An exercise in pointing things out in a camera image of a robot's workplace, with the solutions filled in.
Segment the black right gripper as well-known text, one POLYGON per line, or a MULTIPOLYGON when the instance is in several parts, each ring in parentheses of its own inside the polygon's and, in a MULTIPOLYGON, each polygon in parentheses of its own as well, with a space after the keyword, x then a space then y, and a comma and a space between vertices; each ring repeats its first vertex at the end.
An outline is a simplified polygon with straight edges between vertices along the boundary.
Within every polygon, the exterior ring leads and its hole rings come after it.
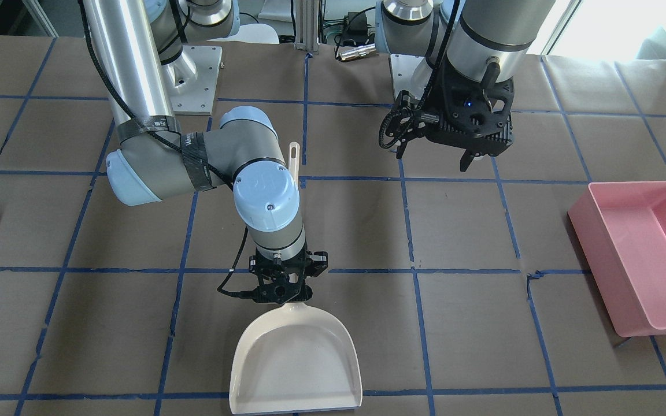
POLYGON ((257 277, 257 288, 250 298, 256 303, 285 304, 307 301, 313 290, 307 277, 317 277, 328 267, 328 252, 302 250, 285 261, 269 259, 256 252, 249 258, 249 272, 257 277))

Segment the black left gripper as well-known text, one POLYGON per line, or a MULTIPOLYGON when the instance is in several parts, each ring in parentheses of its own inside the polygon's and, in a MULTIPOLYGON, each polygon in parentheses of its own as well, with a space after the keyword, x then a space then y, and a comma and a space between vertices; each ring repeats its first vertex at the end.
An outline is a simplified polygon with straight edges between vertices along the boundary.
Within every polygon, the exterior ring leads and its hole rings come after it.
POLYGON ((464 149, 460 171, 465 173, 474 158, 497 157, 513 142, 510 109, 515 97, 512 79, 498 82, 500 65, 489 62, 486 73, 473 81, 449 64, 442 64, 428 95, 421 100, 402 90, 391 111, 391 144, 402 160, 412 140, 464 149))

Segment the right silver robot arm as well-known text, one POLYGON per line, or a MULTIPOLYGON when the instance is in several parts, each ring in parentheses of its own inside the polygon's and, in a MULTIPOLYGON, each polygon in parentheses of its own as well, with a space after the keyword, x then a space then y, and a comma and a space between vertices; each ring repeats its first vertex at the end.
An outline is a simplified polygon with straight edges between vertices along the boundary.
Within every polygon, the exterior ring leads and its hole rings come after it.
POLYGON ((219 128, 183 134, 173 113, 145 6, 140 1, 80 1, 92 63, 113 102, 121 147, 106 157, 108 180, 128 206, 227 186, 245 237, 256 244, 249 271, 258 286, 219 292, 257 303, 309 300, 307 277, 328 266, 310 252, 294 162, 285 160, 266 113, 237 106, 219 128))

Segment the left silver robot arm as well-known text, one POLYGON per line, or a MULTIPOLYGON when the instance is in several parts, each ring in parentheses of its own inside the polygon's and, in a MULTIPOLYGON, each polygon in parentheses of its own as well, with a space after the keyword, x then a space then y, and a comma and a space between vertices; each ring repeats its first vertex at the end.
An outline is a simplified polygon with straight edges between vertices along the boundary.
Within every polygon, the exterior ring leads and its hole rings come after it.
POLYGON ((513 77, 552 10, 552 1, 380 1, 375 45, 420 56, 427 79, 395 91, 378 144, 404 157, 409 142, 463 149, 460 171, 513 142, 513 77))

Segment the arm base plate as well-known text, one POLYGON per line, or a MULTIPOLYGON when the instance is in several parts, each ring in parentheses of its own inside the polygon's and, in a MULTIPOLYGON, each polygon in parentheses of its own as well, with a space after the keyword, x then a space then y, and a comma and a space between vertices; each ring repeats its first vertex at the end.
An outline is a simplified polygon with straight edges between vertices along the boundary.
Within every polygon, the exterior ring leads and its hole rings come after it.
POLYGON ((393 97, 397 98, 400 91, 405 90, 420 100, 431 76, 432 69, 423 56, 391 54, 390 68, 393 97))
POLYGON ((222 55, 219 46, 184 46, 182 55, 162 66, 177 115, 212 115, 222 55))

